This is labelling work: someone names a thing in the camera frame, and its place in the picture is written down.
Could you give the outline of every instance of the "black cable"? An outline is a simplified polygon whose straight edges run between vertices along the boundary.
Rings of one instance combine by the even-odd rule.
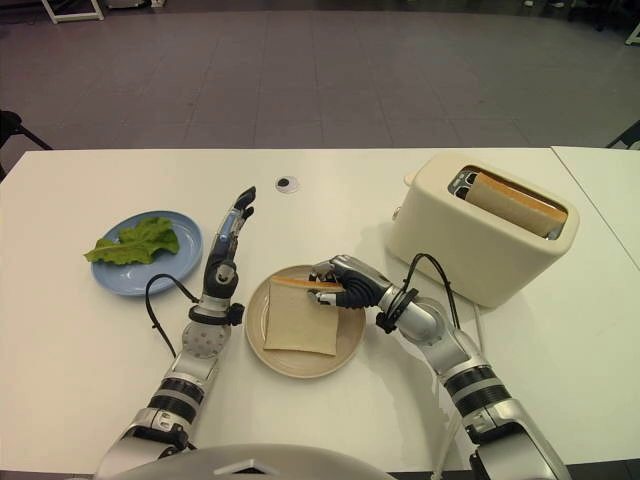
[[[182,283],[180,283],[177,279],[173,278],[168,273],[159,273],[157,275],[154,275],[147,282],[147,286],[144,290],[144,303],[147,306],[147,313],[149,314],[149,318],[151,318],[151,323],[153,323],[153,327],[151,328],[156,328],[158,330],[158,333],[160,333],[160,336],[169,347],[169,350],[171,350],[171,355],[173,355],[173,358],[176,358],[176,351],[171,344],[171,340],[169,340],[169,337],[167,337],[167,334],[162,328],[162,325],[160,325],[160,322],[156,318],[156,314],[153,313],[153,308],[151,308],[151,301],[149,300],[149,289],[151,288],[151,285],[153,285],[153,282],[161,278],[169,278],[173,280],[173,283],[177,285],[177,287],[182,291],[182,293],[185,294],[187,298],[189,298],[189,300],[191,300],[192,303],[198,303],[199,300],[195,296],[193,296],[189,290],[187,290],[187,287],[185,287]]]
[[[393,297],[393,300],[391,301],[391,305],[389,305],[389,311],[390,312],[393,311],[392,307],[396,303],[396,300],[400,297],[400,294],[407,292],[407,289],[409,288],[409,284],[411,283],[411,277],[413,276],[413,272],[415,271],[416,266],[418,265],[418,262],[423,258],[429,259],[429,261],[433,264],[436,271],[440,275],[440,278],[442,279],[442,283],[444,284],[444,289],[447,292],[447,298],[449,299],[449,308],[451,309],[451,320],[453,322],[453,326],[456,327],[458,330],[460,330],[460,320],[458,319],[458,310],[456,309],[456,302],[453,297],[453,290],[451,290],[451,282],[447,278],[447,275],[444,273],[444,269],[442,268],[442,265],[440,265],[440,263],[428,253],[418,253],[415,257],[413,257],[413,260],[411,261],[411,265],[409,266],[407,278],[404,279],[404,283],[402,287],[400,288],[400,290],[398,290],[398,293],[396,293],[396,296]]]

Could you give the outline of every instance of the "gray tiled floor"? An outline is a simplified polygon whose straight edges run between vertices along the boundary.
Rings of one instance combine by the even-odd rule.
[[[65,149],[601,146],[640,118],[640,48],[585,23],[171,12],[0,26],[0,106]]]

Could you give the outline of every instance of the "blue plate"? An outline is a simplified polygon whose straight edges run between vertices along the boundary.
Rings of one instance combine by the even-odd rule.
[[[180,250],[173,254],[166,250],[159,250],[154,254],[154,262],[148,265],[132,263],[129,265],[115,265],[113,263],[96,262],[91,265],[93,276],[100,285],[119,295],[144,295],[145,287],[151,277],[158,273],[168,273],[178,280],[186,277],[202,258],[202,234],[200,229],[189,217],[177,212],[145,212],[127,218],[109,230],[104,238],[118,241],[118,232],[127,227],[135,227],[146,217],[165,217],[173,223],[173,231],[178,236]],[[158,293],[173,286],[168,278],[156,280],[149,294]]]

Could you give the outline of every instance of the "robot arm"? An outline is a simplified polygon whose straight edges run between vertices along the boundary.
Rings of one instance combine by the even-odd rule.
[[[233,258],[240,229],[253,214],[249,205],[255,197],[255,187],[243,192],[222,221],[207,259],[202,296],[189,310],[191,322],[182,333],[182,351],[148,405],[105,455],[96,479],[111,478],[191,445],[189,436],[218,372],[219,355],[231,336],[231,326],[242,321],[244,307],[231,304],[238,285]]]
[[[313,268],[311,279],[340,282],[341,293],[310,290],[320,304],[378,306],[376,324],[398,329],[424,354],[451,395],[477,450],[471,467],[481,480],[570,480],[569,472],[520,402],[511,397],[474,342],[453,328],[440,307],[405,292],[382,274],[347,255]]]

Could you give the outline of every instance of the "white table leg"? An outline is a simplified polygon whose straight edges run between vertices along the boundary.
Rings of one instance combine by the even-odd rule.
[[[627,37],[624,43],[626,45],[631,45],[632,43],[640,43],[640,22],[638,22],[638,25],[633,30],[633,32],[631,32],[631,35]]]
[[[58,23],[58,19],[56,18],[56,14],[53,13],[53,9],[51,8],[51,5],[49,5],[49,0],[42,0],[42,4],[44,5],[44,9],[49,14],[49,18],[51,19],[51,21],[54,24]]]
[[[72,22],[75,20],[104,20],[104,15],[102,14],[100,5],[98,5],[98,0],[91,0],[91,5],[93,5],[93,12],[90,13],[69,13],[66,15],[56,15],[51,8],[51,5],[49,4],[49,0],[42,0],[42,5],[44,5],[45,10],[49,14],[49,18],[53,23]]]

